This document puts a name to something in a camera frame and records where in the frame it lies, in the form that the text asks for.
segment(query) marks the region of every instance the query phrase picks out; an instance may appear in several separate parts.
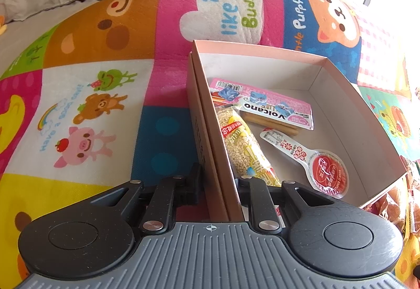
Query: gray ribbed plate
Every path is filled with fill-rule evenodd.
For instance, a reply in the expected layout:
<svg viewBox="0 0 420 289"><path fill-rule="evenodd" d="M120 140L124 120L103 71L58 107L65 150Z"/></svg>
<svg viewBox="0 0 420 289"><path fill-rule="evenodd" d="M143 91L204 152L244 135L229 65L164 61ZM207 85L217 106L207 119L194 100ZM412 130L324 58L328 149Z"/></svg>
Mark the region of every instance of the gray ribbed plate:
<svg viewBox="0 0 420 289"><path fill-rule="evenodd" d="M128 261L104 275L81 281L59 281L34 274L18 288L394 289L404 286L391 274L362 281L319 275L290 255L280 238L257 234L247 223L176 223L171 232L144 238Z"/></svg>

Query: pink snack package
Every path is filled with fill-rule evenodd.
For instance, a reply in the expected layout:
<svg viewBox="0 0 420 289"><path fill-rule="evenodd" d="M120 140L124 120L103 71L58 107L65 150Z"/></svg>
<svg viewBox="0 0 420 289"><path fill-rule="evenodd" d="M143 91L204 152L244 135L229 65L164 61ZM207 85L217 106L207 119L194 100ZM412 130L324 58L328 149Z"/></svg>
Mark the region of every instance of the pink snack package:
<svg viewBox="0 0 420 289"><path fill-rule="evenodd" d="M210 92L215 107L234 104L241 111L313 130L309 103L250 85L213 78Z"/></svg>

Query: checkered pattern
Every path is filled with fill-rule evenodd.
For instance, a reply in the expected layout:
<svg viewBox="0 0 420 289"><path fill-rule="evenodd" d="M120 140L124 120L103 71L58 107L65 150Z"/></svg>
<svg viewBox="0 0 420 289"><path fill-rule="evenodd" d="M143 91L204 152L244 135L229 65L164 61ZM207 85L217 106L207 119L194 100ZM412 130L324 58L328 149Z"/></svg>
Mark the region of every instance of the checkered pattern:
<svg viewBox="0 0 420 289"><path fill-rule="evenodd" d="M398 39L358 16L362 49L358 85L395 92Z"/></svg>

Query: pink pig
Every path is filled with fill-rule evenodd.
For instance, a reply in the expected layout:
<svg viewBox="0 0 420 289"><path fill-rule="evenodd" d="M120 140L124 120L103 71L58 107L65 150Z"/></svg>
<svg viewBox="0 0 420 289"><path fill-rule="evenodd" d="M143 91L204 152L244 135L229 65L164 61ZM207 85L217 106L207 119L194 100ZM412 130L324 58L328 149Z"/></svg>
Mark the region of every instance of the pink pig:
<svg viewBox="0 0 420 289"><path fill-rule="evenodd" d="M62 168L67 165L80 165L91 156L93 161L96 160L98 154L112 156L112 150L106 147L108 142L115 140L115 135L103 136L104 131L95 135L92 128L69 128L69 137L61 139L55 145L57 151L62 153L61 157L55 162L54 167ZM101 140L103 145L98 151L93 151L95 140Z"/></svg>

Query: cardboard box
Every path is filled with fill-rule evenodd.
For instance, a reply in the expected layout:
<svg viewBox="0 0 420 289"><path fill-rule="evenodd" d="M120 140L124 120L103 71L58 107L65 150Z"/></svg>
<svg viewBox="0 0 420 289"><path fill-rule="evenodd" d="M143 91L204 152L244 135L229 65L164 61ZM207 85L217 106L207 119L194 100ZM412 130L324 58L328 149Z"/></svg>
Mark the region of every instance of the cardboard box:
<svg viewBox="0 0 420 289"><path fill-rule="evenodd" d="M343 160L349 189L342 200L363 207L406 173L375 115L327 58L261 45L195 41L188 67L188 99L197 149L206 171L211 219L223 220L225 212L231 221L244 219L208 87L214 77L309 103L314 130L301 130L295 140L309 149L331 151ZM249 127L281 181L309 185L301 165L260 138L264 127L251 123Z"/></svg>

